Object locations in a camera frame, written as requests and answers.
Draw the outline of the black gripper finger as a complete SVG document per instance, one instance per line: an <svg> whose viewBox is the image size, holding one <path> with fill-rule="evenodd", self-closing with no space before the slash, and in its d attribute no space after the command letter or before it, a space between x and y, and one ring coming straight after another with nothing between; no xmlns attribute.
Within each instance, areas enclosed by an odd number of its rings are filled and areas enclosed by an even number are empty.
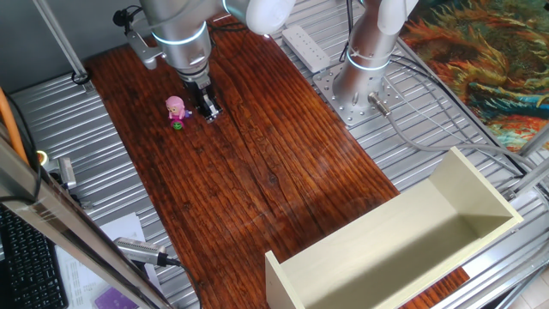
<svg viewBox="0 0 549 309"><path fill-rule="evenodd" d="M214 103L209 97L202 97L200 99L201 115L208 123L214 121Z"/></svg>
<svg viewBox="0 0 549 309"><path fill-rule="evenodd" d="M211 115L219 115L222 112L222 108L213 94L205 94L205 102Z"/></svg>

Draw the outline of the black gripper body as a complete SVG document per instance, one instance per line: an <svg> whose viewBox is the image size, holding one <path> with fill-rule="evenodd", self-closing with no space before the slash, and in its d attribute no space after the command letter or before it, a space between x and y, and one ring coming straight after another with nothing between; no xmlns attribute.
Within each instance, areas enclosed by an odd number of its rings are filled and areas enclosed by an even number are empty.
<svg viewBox="0 0 549 309"><path fill-rule="evenodd" d="M197 78L185 78L184 84L190 91L196 108L213 108L214 103L208 94L208 87L211 81L208 75Z"/></svg>

